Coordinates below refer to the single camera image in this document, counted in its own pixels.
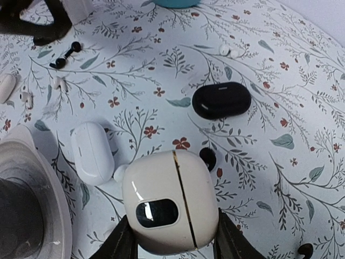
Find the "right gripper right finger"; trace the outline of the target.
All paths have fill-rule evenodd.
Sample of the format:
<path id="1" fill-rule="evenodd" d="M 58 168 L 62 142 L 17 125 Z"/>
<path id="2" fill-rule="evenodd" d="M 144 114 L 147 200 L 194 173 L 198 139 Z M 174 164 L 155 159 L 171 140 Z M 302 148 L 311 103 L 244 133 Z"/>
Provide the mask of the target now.
<path id="1" fill-rule="evenodd" d="M 256 259 L 265 258 L 240 232 L 226 213 L 219 212 L 219 222 L 214 239 L 214 258 Z"/>

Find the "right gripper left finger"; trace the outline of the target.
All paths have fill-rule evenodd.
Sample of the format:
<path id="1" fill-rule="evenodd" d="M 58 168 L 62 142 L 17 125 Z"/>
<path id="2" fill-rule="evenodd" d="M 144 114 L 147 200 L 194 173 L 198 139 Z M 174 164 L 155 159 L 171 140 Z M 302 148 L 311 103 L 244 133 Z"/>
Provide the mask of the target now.
<path id="1" fill-rule="evenodd" d="M 125 215 L 95 253 L 95 259 L 136 259 L 138 243 Z"/>

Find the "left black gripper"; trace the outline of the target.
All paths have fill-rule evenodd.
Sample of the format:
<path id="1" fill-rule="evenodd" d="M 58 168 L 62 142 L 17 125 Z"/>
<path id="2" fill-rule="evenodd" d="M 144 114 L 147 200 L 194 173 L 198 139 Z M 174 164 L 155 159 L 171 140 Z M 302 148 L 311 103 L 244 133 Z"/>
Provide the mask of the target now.
<path id="1" fill-rule="evenodd" d="M 48 45 L 64 38 L 72 22 L 61 1 L 45 1 L 53 20 L 37 23 L 22 18 L 33 1 L 1 1 L 1 34 L 30 36 L 36 46 Z"/>

